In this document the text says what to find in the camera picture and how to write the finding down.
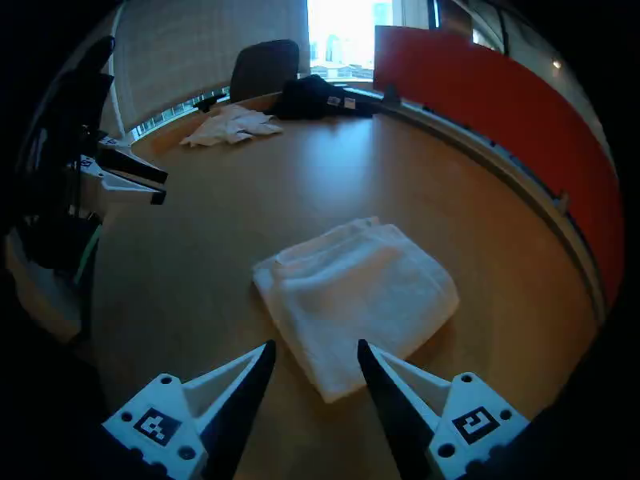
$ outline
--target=green cable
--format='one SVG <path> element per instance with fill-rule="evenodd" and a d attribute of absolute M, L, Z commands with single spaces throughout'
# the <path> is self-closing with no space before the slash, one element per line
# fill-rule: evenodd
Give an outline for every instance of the green cable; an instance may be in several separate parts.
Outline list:
<path fill-rule="evenodd" d="M 75 277 L 74 277 L 74 283 L 76 285 L 80 283 L 80 278 L 82 278 L 82 273 L 85 271 L 86 263 L 89 261 L 89 256 L 91 256 L 91 251 L 94 249 L 95 244 L 98 243 L 98 239 L 100 238 L 101 231 L 102 231 L 102 225 L 98 225 L 98 227 L 94 231 L 94 234 L 91 235 L 91 238 L 86 244 L 85 250 L 82 252 L 82 257 L 80 258 L 80 264 L 78 265 L 78 271 L 76 271 Z"/>

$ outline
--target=wooden table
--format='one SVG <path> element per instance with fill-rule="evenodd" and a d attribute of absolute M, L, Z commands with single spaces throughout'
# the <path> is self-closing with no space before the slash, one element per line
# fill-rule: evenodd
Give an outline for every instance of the wooden table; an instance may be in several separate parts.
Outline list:
<path fill-rule="evenodd" d="M 447 379 L 472 370 L 529 418 L 548 405 L 596 322 L 536 213 L 399 120 L 279 124 L 283 134 L 233 146 L 164 142 L 158 153 L 162 132 L 135 144 L 169 171 L 169 193 L 163 206 L 114 209 L 100 242 L 94 348 L 111 408 L 161 372 L 187 380 L 274 338 L 278 360 L 236 478 L 397 478 L 366 390 L 323 403 L 251 283 L 257 261 L 371 215 L 435 257 L 460 294 L 410 361 Z"/>

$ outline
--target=crumpled white cloth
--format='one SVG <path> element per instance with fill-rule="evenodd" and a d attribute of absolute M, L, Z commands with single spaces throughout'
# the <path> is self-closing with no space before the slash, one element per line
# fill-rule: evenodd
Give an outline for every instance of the crumpled white cloth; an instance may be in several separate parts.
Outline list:
<path fill-rule="evenodd" d="M 237 143 L 254 135 L 271 135 L 282 132 L 282 128 L 267 123 L 273 115 L 248 110 L 240 105 L 227 105 L 220 113 L 209 117 L 198 129 L 184 138 L 180 145 L 212 146 L 220 142 Z"/>
<path fill-rule="evenodd" d="M 365 384 L 360 338 L 406 358 L 459 302 L 446 270 L 377 218 L 338 226 L 258 263 L 254 282 L 325 402 Z"/>

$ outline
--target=red panel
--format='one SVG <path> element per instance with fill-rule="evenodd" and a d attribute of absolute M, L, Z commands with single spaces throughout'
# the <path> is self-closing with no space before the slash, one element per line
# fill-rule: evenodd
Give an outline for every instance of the red panel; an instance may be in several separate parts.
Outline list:
<path fill-rule="evenodd" d="M 524 66 L 456 34 L 377 26 L 375 48 L 376 90 L 393 85 L 401 97 L 470 126 L 507 148 L 555 194 L 569 193 L 569 211 L 611 304 L 624 269 L 618 181 L 564 97 Z"/>

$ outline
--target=black chair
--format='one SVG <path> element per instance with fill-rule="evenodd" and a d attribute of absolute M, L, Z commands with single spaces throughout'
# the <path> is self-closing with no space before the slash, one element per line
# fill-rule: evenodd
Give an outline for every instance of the black chair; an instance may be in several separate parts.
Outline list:
<path fill-rule="evenodd" d="M 229 88 L 232 103 L 282 90 L 298 77 L 300 49 L 293 40 L 248 46 L 238 54 Z"/>

